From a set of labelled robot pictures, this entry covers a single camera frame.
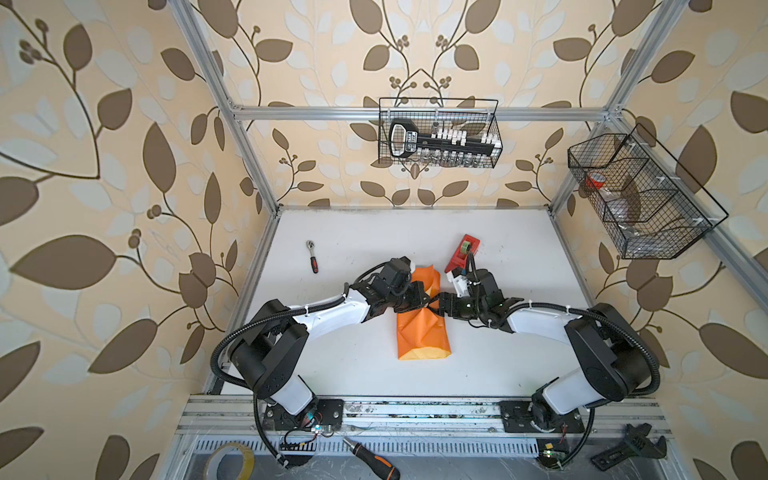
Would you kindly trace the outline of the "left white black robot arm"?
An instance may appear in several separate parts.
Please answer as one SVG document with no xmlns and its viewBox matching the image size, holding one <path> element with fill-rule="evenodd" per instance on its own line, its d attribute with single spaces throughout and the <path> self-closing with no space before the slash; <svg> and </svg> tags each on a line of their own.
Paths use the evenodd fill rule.
<svg viewBox="0 0 768 480">
<path fill-rule="evenodd" d="M 270 301 L 242 327 L 226 335 L 210 357 L 213 375 L 251 391 L 255 425 L 270 455 L 285 469 L 295 463 L 269 439 L 260 419 L 259 402 L 270 400 L 299 424 L 315 422 L 317 396 L 295 373 L 307 343 L 345 326 L 365 323 L 392 310 L 404 314 L 437 301 L 406 257 L 392 258 L 346 283 L 328 300 L 288 307 Z"/>
</svg>

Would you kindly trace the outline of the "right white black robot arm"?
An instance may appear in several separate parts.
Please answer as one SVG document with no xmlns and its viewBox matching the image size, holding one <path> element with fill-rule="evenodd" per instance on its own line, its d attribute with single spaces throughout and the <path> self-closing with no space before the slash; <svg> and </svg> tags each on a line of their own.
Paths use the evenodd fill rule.
<svg viewBox="0 0 768 480">
<path fill-rule="evenodd" d="M 576 446 L 556 454 L 547 447 L 539 457 L 543 467 L 562 469 L 573 462 L 587 443 L 599 407 L 659 389 L 657 356 L 613 306 L 599 303 L 576 309 L 506 298 L 485 269 L 450 279 L 456 291 L 432 295 L 434 313 L 468 323 L 477 320 L 479 328 L 555 340 L 569 346 L 575 355 L 578 367 L 538 388 L 525 414 L 531 426 L 548 432 L 579 409 L 588 410 L 587 426 Z"/>
</svg>

